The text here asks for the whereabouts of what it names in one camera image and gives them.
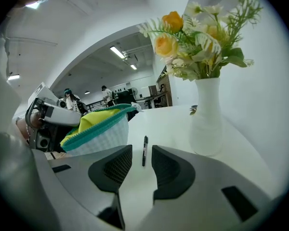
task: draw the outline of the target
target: black pen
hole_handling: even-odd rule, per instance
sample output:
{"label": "black pen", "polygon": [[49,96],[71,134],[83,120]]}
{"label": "black pen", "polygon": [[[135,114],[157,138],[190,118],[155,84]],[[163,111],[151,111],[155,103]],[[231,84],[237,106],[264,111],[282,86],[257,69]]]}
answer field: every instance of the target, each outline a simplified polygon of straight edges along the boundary
{"label": "black pen", "polygon": [[148,137],[144,137],[143,166],[145,166],[146,152],[148,150]]}

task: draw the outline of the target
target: white table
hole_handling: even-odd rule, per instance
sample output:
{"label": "white table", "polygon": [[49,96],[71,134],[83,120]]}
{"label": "white table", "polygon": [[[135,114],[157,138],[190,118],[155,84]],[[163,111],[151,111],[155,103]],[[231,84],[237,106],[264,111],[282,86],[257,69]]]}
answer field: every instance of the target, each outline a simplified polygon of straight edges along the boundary
{"label": "white table", "polygon": [[[128,144],[133,145],[132,167],[119,190],[126,230],[136,230],[153,206],[157,179],[151,166],[152,145],[163,145],[194,153],[188,143],[192,117],[189,106],[148,109],[129,122]],[[276,197],[275,181],[266,163],[246,138],[223,119],[224,138],[220,160],[249,179],[271,198]],[[144,136],[148,136],[146,166],[142,166]]]}

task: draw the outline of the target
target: ceiling light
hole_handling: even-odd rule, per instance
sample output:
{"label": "ceiling light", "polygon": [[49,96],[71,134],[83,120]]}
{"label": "ceiling light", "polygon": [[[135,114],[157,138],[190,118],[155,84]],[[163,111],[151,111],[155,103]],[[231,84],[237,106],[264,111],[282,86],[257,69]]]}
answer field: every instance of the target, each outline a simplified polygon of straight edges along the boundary
{"label": "ceiling light", "polygon": [[35,9],[35,10],[38,8],[38,6],[39,6],[38,2],[26,5],[26,7],[29,7],[29,8]]}
{"label": "ceiling light", "polygon": [[121,59],[124,58],[124,55],[123,55],[121,52],[119,52],[116,47],[112,46],[112,47],[110,47],[110,49],[111,49],[115,54],[117,54]]}
{"label": "ceiling light", "polygon": [[8,80],[11,80],[11,79],[19,79],[19,75],[11,75]]}

